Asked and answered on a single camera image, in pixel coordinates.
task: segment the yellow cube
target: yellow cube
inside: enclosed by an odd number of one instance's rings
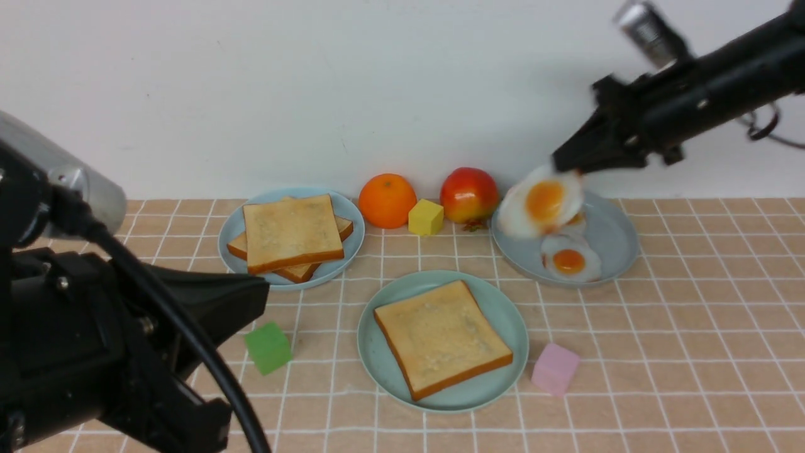
[[[415,235],[435,235],[443,223],[444,208],[428,200],[419,200],[408,212],[408,230]]]

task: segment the grid pattern tablecloth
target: grid pattern tablecloth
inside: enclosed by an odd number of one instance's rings
[[[225,272],[217,233],[243,200],[131,202],[121,238],[143,260]],[[805,199],[615,200],[642,254],[612,284],[577,291],[522,278],[488,232],[446,222],[434,237],[369,228],[334,281],[273,292],[246,330],[277,322],[294,360],[260,376],[241,335],[221,354],[250,395],[279,453],[525,451],[772,452],[805,445]],[[95,251],[43,241],[57,251]],[[517,304],[529,329],[526,375],[472,414],[423,414],[377,389],[357,355],[356,329],[383,284],[452,269],[484,278]],[[567,397],[528,380],[546,343],[580,354]],[[221,392],[202,367],[191,380]],[[248,451],[236,420],[230,451]],[[91,422],[25,449],[148,451]]]

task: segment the light blue plate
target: light blue plate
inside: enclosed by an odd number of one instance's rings
[[[565,288],[589,288],[615,280],[628,271],[640,254],[638,232],[629,216],[606,198],[584,191],[581,208],[587,217],[584,237],[601,258],[601,279],[576,283],[552,276],[543,266],[541,239],[512,239],[497,227],[497,213],[492,217],[492,238],[506,261],[527,278]]]
[[[363,238],[366,233],[366,224],[364,223],[361,211],[357,208],[357,206],[355,206],[354,203],[343,195],[328,189],[319,189],[315,187],[279,189],[258,195],[257,197],[251,198],[249,201],[244,203],[247,205],[270,203],[278,202],[283,197],[306,198],[315,197],[316,195],[322,195],[325,193],[330,194],[330,198],[332,199],[332,208],[335,210],[336,215],[352,220],[353,222],[353,233],[349,235],[347,240],[344,241],[344,259],[323,263],[313,273],[313,277],[304,283],[294,283],[274,273],[265,274],[264,277],[266,281],[271,283],[271,288],[273,290],[298,291],[321,285],[322,283],[335,278],[338,274],[343,272],[350,263],[352,263],[352,260],[355,259],[355,255],[357,255],[357,251],[361,249]],[[221,259],[224,260],[224,264],[226,264],[226,267],[228,267],[229,270],[239,274],[247,273],[246,262],[229,253],[229,249],[226,248],[226,244],[232,241],[232,239],[238,237],[245,230],[246,225],[243,221],[243,206],[241,206],[237,208],[235,212],[229,216],[229,218],[226,219],[224,226],[221,228],[221,233],[218,235],[218,254],[221,256]]]
[[[456,280],[467,283],[489,324],[514,353],[514,361],[414,402],[386,336],[374,320],[374,309]],[[526,323],[514,303],[487,281],[455,271],[415,272],[392,281],[372,297],[357,327],[358,353],[372,379],[392,397],[427,412],[459,413],[491,404],[517,383],[526,367],[528,347]]]

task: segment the green cube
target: green cube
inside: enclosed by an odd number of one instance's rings
[[[244,340],[254,366],[263,376],[291,361],[291,344],[276,322],[249,332]]]

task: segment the foam block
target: foam block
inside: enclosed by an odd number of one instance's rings
[[[435,235],[443,224],[444,208],[429,200],[419,200],[408,212],[408,230],[415,235]]]
[[[263,376],[291,361],[291,344],[276,322],[249,332],[244,340],[249,357]]]
[[[531,383],[555,397],[563,397],[580,361],[576,353],[549,343],[537,359]]]

